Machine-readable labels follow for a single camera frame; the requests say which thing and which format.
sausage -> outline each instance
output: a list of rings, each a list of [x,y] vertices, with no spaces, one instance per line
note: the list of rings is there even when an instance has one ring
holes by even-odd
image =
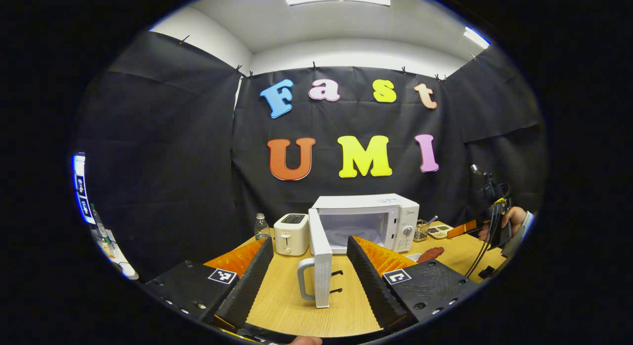
[[[420,258],[418,258],[418,263],[429,261],[430,259],[436,259],[439,255],[444,253],[444,248],[432,248],[426,250]]]

black backdrop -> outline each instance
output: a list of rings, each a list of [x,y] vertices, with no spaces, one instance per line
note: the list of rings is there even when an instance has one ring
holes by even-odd
[[[290,79],[294,86],[292,109],[271,119],[263,89]],[[341,99],[335,102],[308,96],[312,82],[331,79],[339,84]],[[377,102],[372,83],[376,79],[394,84],[395,102]],[[423,106],[414,86],[424,83],[433,90],[438,108]],[[420,171],[420,147],[414,137],[433,135],[436,172]],[[342,146],[337,139],[355,136],[363,148],[374,135],[389,138],[387,156],[391,176],[360,173],[340,178]],[[273,138],[291,141],[287,166],[299,165],[297,138],[312,137],[312,169],[303,179],[282,181],[269,170],[267,142]],[[233,176],[237,205],[244,224],[263,211],[273,223],[286,213],[307,213],[319,196],[397,193],[420,203],[420,217],[439,215],[445,222],[464,219],[468,197],[466,149],[459,138],[454,113],[446,102],[445,87],[431,77],[393,70],[358,67],[328,67],[287,70],[244,79],[233,119]]]
[[[358,67],[244,77],[233,113],[239,78],[207,52],[144,32],[89,88],[75,149],[87,154],[91,202],[142,280],[183,259],[205,262],[231,250],[253,235],[255,213],[272,225],[283,214],[306,213],[322,195],[393,192],[420,203],[422,218],[463,223],[481,207],[472,163],[510,183],[517,205],[538,209],[546,169],[541,116],[520,74],[493,47],[447,80]],[[294,82],[292,109],[271,119],[260,92],[283,79]],[[341,99],[309,98],[317,79],[336,81]],[[375,100],[376,79],[393,82],[395,102]],[[436,109],[421,103],[413,89],[421,83]],[[434,137],[436,172],[420,171],[418,134]],[[340,178],[344,135],[364,148],[374,135],[387,136],[393,174]],[[293,169],[301,137],[316,140],[310,174],[278,180],[267,142],[291,141]],[[212,202],[217,196],[222,201]]]
[[[291,111],[272,119],[260,92],[283,79],[294,86]],[[335,102],[308,96],[312,82],[339,84]],[[395,102],[377,102],[371,84],[393,82]],[[426,108],[420,83],[433,91],[436,109]],[[397,193],[420,203],[420,217],[434,215],[458,225],[481,210],[482,180],[470,173],[473,163],[508,182],[515,204],[536,212],[546,172],[544,129],[536,98],[515,66],[493,47],[484,50],[447,80],[394,70],[328,67],[286,70],[243,79],[233,120],[233,182],[240,225],[246,233],[255,213],[272,224],[286,213],[307,213],[319,196]],[[420,171],[421,154],[414,136],[430,134],[436,172]],[[369,173],[340,178],[342,146],[338,137],[352,135],[366,148],[371,137],[389,138],[391,176]],[[297,138],[312,137],[312,169],[303,179],[283,181],[269,170],[267,142],[290,140],[289,169],[299,165]]]
[[[90,85],[75,150],[86,152],[91,203],[141,280],[243,241],[229,232],[226,144],[239,77],[199,48],[143,32]]]

wooden table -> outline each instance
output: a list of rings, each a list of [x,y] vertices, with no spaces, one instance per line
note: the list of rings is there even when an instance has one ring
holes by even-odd
[[[435,221],[431,226],[443,225]],[[255,237],[244,242],[249,244]],[[470,268],[481,249],[483,241],[470,235],[460,235],[452,239],[433,239],[414,242],[411,250],[401,255],[424,253],[424,251],[442,246],[445,252],[437,258],[457,273],[464,275]],[[247,322],[271,331],[303,336],[339,337],[366,334],[380,331],[369,301],[362,290],[360,280],[347,255],[332,256],[332,272],[342,270],[343,275],[332,277],[332,289],[342,288],[341,293],[330,295],[330,307],[317,309],[314,301],[303,300],[299,293],[297,264],[313,257],[310,249],[301,257],[279,255],[275,252],[262,286],[255,298]],[[497,268],[505,261],[500,249],[494,248],[484,255],[470,276],[474,282],[481,282],[477,275],[487,266]],[[305,272],[306,287],[314,294],[314,268]]]

colorful letter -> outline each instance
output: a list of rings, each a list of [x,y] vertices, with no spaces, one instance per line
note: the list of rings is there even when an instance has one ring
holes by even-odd
[[[413,88],[418,93],[420,93],[420,99],[422,100],[422,104],[429,109],[437,108],[437,103],[431,100],[430,94],[433,94],[433,91],[427,88],[426,84],[418,84]]]
[[[299,145],[299,167],[294,170],[285,166],[285,150],[290,145],[290,140],[276,138],[267,143],[271,149],[271,173],[280,180],[300,180],[310,173],[312,169],[312,145],[317,141],[311,137],[297,139]]]
[[[376,135],[372,137],[367,145],[367,150],[362,148],[354,136],[341,136],[337,141],[343,147],[343,169],[339,172],[341,178],[357,176],[354,162],[363,176],[367,175],[371,161],[373,161],[372,176],[391,175],[392,171],[387,160],[387,142],[389,139],[386,136]]]
[[[290,104],[285,104],[283,100],[292,100],[292,93],[290,93],[290,90],[286,87],[293,85],[294,83],[292,83],[291,80],[284,79],[281,82],[264,89],[260,93],[260,97],[265,97],[271,106],[271,118],[278,118],[292,109],[292,106]]]
[[[415,140],[420,144],[420,153],[422,155],[422,165],[420,171],[422,172],[435,172],[439,170],[439,165],[435,161],[433,154],[433,136],[431,135],[416,135]]]
[[[310,89],[308,95],[312,99],[327,99],[328,102],[335,102],[341,99],[339,95],[339,84],[331,79],[318,79],[312,82],[314,88]]]
[[[379,102],[391,103],[396,101],[396,93],[393,91],[394,84],[390,80],[376,79],[371,86],[375,90],[373,97]]]

human hand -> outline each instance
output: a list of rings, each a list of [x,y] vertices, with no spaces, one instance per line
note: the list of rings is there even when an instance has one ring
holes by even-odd
[[[288,345],[321,345],[323,340],[316,336],[297,336]]]
[[[513,206],[505,213],[505,215],[501,219],[501,227],[505,228],[506,225],[508,225],[508,221],[512,221],[512,236],[514,236],[520,229],[521,225],[523,225],[526,217],[527,212],[525,212],[525,210],[518,206]],[[477,236],[479,236],[479,240],[488,241],[489,229],[489,224],[484,225],[479,234],[477,234]]]

